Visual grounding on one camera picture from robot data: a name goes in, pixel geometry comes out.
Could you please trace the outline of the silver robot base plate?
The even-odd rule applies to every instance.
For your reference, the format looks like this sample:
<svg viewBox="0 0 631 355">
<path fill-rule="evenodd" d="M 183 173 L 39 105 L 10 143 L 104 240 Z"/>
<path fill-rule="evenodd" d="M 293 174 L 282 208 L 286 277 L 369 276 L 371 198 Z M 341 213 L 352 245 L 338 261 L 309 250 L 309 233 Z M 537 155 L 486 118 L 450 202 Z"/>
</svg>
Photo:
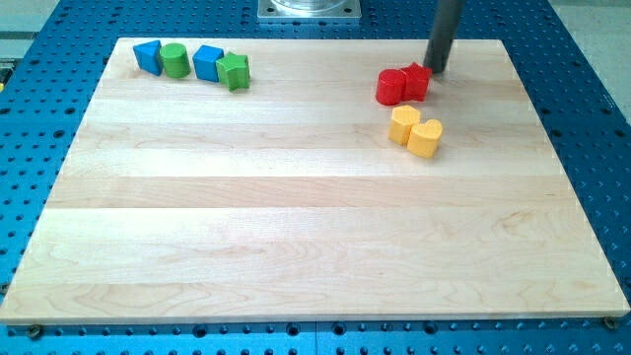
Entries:
<svg viewBox="0 0 631 355">
<path fill-rule="evenodd" d="M 315 20 L 362 17 L 360 0 L 257 0 L 257 18 L 261 20 Z"/>
</svg>

